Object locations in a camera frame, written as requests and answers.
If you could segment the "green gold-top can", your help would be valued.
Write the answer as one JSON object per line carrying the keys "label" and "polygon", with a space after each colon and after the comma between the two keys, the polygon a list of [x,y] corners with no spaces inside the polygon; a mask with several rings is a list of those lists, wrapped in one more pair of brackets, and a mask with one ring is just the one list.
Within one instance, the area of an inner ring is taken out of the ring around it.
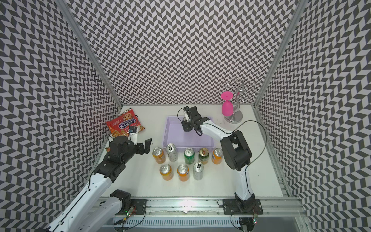
{"label": "green gold-top can", "polygon": [[198,160],[202,164],[206,164],[209,160],[209,150],[207,148],[201,148],[198,153]]}

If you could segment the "orange Fanta can back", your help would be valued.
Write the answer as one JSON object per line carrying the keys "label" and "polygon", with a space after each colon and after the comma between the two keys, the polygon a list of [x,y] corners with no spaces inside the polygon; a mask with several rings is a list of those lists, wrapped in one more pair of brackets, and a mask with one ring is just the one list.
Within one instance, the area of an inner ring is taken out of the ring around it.
{"label": "orange Fanta can back", "polygon": [[179,180],[182,182],[189,180],[189,168],[186,164],[181,164],[177,168],[177,174],[179,177]]}

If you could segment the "lilac plastic basket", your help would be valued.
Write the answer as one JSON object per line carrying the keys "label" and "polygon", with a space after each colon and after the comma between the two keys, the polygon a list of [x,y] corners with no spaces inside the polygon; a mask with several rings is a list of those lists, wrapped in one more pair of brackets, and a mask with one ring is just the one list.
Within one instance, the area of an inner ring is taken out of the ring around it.
{"label": "lilac plastic basket", "polygon": [[208,135],[203,134],[199,136],[194,130],[190,132],[183,131],[177,116],[169,116],[166,119],[162,142],[163,148],[168,144],[174,144],[179,152],[184,152],[186,148],[193,148],[195,151],[199,151],[201,148],[215,149],[214,139]]}

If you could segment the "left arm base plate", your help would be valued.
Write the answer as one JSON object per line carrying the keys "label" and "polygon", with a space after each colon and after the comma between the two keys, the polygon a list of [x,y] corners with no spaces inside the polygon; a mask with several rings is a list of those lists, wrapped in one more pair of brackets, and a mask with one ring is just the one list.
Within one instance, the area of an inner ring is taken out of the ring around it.
{"label": "left arm base plate", "polygon": [[147,199],[145,198],[134,198],[131,199],[130,206],[125,206],[122,210],[120,210],[116,215],[127,215],[131,210],[133,210],[130,214],[133,215],[144,215],[145,209],[147,205]]}

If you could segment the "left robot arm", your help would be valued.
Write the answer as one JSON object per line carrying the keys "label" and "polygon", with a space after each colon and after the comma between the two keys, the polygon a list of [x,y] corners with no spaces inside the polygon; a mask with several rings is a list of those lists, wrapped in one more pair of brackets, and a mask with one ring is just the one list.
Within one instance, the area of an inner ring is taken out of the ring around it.
{"label": "left robot arm", "polygon": [[92,214],[92,207],[101,195],[125,170],[129,160],[136,154],[150,152],[152,139],[137,143],[136,136],[130,139],[118,136],[110,142],[110,151],[89,177],[88,183],[67,208],[46,228],[38,232],[96,232],[109,218],[133,207],[130,193],[115,190]]}

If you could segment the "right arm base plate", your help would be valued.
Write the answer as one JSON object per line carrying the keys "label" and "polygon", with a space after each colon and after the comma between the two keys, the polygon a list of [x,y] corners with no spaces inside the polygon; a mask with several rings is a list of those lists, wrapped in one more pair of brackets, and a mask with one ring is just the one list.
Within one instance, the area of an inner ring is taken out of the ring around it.
{"label": "right arm base plate", "polygon": [[225,215],[262,215],[263,209],[260,199],[249,199],[244,202],[237,199],[222,199],[222,206]]}

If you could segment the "white patterned can back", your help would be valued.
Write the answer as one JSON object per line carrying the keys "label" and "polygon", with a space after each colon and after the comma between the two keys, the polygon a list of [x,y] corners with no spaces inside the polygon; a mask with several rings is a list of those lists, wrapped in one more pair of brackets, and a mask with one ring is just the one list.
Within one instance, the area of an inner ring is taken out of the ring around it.
{"label": "white patterned can back", "polygon": [[193,165],[193,177],[195,180],[201,180],[204,174],[204,165],[202,162],[196,162]]}

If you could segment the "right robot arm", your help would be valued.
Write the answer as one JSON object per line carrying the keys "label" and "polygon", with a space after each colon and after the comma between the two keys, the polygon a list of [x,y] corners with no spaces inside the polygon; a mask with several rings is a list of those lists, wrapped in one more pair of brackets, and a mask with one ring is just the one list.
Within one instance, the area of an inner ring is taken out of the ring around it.
{"label": "right robot arm", "polygon": [[195,131],[198,135],[205,134],[220,142],[224,160],[234,170],[236,207],[244,213],[253,211],[257,202],[249,176],[252,152],[243,133],[216,125],[208,117],[202,117],[195,106],[185,106],[181,110],[185,115],[181,120],[185,132]]}

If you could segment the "silver tall can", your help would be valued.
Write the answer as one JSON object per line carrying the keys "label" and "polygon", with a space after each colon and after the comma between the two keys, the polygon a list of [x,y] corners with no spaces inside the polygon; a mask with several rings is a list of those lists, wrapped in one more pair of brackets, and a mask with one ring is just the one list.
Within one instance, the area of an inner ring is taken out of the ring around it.
{"label": "silver tall can", "polygon": [[174,144],[168,144],[166,146],[166,152],[167,152],[169,160],[171,162],[175,162],[175,161],[178,160],[178,152],[177,152],[177,148]]}

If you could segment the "orange fanta can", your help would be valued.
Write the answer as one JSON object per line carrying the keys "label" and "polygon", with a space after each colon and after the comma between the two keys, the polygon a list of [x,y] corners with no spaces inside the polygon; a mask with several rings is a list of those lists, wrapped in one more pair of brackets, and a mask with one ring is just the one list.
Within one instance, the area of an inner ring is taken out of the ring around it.
{"label": "orange fanta can", "polygon": [[164,164],[160,167],[159,172],[162,178],[166,181],[169,181],[173,178],[174,173],[172,167],[169,164]]}
{"label": "orange fanta can", "polygon": [[189,180],[189,168],[186,164],[181,164],[177,168],[177,174],[179,177],[179,180],[182,182]]}
{"label": "orange fanta can", "polygon": [[212,162],[214,164],[221,164],[221,162],[223,161],[223,156],[224,154],[222,149],[216,148],[212,153]]}

